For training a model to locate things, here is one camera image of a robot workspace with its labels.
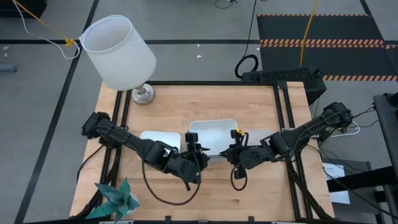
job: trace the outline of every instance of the artificial plant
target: artificial plant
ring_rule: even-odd
[[[94,209],[86,218],[98,218],[116,212],[114,222],[118,222],[123,216],[127,216],[129,210],[136,209],[139,204],[130,195],[130,185],[127,178],[124,179],[118,189],[106,184],[97,184],[98,190],[108,199],[105,204]]]

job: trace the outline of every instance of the white tray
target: white tray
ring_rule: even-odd
[[[198,133],[198,143],[210,149],[204,153],[210,157],[220,157],[218,155],[220,152],[235,143],[235,140],[231,138],[231,130],[237,127],[233,119],[194,121],[189,125],[189,131]]]

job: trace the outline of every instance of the yellow clip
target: yellow clip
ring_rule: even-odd
[[[71,47],[71,46],[73,45],[73,43],[75,42],[75,40],[66,38],[66,39],[65,39],[65,42],[66,42],[65,45],[66,45],[67,47]]]
[[[242,136],[245,135],[244,131],[242,131],[242,129],[240,129],[240,128],[236,128],[236,132],[241,134]]]

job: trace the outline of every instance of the white lamp shade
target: white lamp shade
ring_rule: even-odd
[[[93,23],[80,42],[105,84],[114,90],[133,89],[155,70],[155,55],[124,16],[108,16]]]

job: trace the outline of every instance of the black floor mat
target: black floor mat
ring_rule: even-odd
[[[260,39],[302,39],[307,16],[257,15]],[[308,39],[382,39],[373,19],[359,16],[319,16],[312,19]]]

